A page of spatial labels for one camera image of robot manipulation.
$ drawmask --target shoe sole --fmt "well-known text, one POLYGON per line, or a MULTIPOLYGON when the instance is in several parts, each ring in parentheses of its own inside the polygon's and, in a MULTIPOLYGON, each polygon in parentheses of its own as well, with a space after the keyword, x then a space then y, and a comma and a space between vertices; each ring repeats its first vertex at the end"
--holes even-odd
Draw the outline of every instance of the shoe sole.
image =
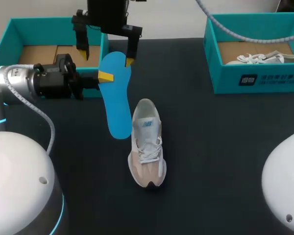
POLYGON ((134 174, 133 174, 133 171, 132 171, 132 168, 131 168, 131 157, 132 157, 132 154, 129 154, 129 156, 128 156, 128 158, 127 158, 127 162, 128 162, 129 170, 130 170, 130 172, 131 172, 131 174, 132 174, 132 176, 133 176, 135 182, 136 182, 140 187, 142 187, 142 188, 146 188, 146 189, 157 189, 157 188, 159 188, 159 187, 162 185, 162 183, 164 182, 165 178, 166 178, 166 174, 167 174, 167 163, 166 163, 166 161, 163 160, 163 170, 164 170, 164 175, 165 175, 165 176, 163 177, 163 181, 161 182, 161 184, 160 184, 159 186, 156 186, 152 181, 150 181, 149 184, 147 185, 147 187, 143 187, 143 186, 141 186, 140 183, 138 183, 138 181, 136 180, 136 178, 135 178, 135 176, 134 176, 134 174))

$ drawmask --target white wall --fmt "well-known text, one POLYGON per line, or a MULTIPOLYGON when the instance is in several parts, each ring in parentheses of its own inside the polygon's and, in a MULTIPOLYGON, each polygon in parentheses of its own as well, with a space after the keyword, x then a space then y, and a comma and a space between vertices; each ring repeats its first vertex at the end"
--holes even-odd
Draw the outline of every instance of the white wall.
MULTIPOLYGON (((275 11, 279 0, 202 0, 212 13, 275 11)), ((72 16, 87 0, 0 0, 0 38, 11 17, 72 16)), ((206 17, 195 0, 132 2, 128 24, 143 27, 143 38, 203 37, 206 17)))

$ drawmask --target teal box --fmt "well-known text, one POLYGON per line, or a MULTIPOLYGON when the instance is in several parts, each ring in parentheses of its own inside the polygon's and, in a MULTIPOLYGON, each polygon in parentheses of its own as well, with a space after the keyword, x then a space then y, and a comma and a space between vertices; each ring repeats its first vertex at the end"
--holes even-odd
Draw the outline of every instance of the teal box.
MULTIPOLYGON (((226 28, 249 38, 265 40, 294 35, 294 13, 213 16, 226 28)), ((207 20, 204 49, 216 94, 294 92, 294 63, 224 65, 218 42, 239 41, 215 26, 210 19, 207 20)), ((294 41, 289 45, 294 54, 294 41)))
MULTIPOLYGON (((76 45, 71 17, 12 18, 0 40, 0 66, 17 64, 23 46, 76 45)), ((100 46, 99 63, 109 52, 109 41, 100 30, 87 27, 90 46, 100 46)), ((77 68, 79 73, 97 71, 97 67, 77 68)), ((96 89, 84 89, 84 97, 102 97, 96 89)))

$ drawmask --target new balance logo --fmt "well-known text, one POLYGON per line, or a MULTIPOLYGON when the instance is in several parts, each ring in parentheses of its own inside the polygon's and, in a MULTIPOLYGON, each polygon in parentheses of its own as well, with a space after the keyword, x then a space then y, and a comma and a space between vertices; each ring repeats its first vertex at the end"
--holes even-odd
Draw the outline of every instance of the new balance logo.
POLYGON ((149 127, 152 126, 152 121, 145 121, 143 124, 143 127, 149 127))

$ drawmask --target teal cardboard box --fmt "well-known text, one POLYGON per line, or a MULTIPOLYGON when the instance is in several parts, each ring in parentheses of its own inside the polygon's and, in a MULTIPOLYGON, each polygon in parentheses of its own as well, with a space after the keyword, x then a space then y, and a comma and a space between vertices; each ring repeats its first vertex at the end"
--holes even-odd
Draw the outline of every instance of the teal cardboard box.
MULTIPOLYGON (((278 39, 294 35, 294 13, 213 15, 231 31, 254 39, 278 39)), ((225 65, 240 55, 272 51, 294 54, 294 41, 282 44, 239 42, 207 20, 204 50, 216 94, 294 92, 294 63, 225 65)))
MULTIPOLYGON (((74 47, 76 37, 71 20, 71 17, 11 19, 0 40, 0 66, 26 64, 28 60, 53 64, 57 54, 69 53, 79 73, 97 71, 109 51, 108 36, 99 28, 87 27, 90 58, 83 62, 74 47)), ((84 89, 84 97, 102 96, 96 89, 84 89)))

